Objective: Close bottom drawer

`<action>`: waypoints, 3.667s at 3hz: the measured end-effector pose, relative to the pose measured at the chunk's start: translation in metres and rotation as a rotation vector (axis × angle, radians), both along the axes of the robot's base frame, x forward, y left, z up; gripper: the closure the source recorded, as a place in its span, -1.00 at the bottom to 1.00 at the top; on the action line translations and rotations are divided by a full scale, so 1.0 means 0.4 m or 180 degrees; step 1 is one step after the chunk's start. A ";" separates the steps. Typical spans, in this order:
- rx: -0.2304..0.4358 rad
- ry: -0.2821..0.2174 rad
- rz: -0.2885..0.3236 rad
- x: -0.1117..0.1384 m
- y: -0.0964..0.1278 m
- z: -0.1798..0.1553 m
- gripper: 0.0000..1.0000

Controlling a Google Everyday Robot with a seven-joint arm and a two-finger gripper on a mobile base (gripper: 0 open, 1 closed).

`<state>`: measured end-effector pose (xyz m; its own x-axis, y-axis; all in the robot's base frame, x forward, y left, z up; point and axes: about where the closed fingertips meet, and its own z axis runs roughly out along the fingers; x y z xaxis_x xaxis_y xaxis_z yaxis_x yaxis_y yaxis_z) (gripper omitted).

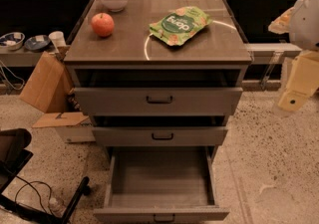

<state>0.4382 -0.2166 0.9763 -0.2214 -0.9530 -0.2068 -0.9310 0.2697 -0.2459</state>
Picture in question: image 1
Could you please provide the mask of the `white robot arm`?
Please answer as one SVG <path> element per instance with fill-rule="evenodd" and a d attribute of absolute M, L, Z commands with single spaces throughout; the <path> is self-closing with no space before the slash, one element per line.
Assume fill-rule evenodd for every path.
<path fill-rule="evenodd" d="M 319 89 L 319 0 L 297 0 L 268 30 L 288 33 L 290 43 L 301 50 L 277 102 L 281 110 L 296 112 Z"/>

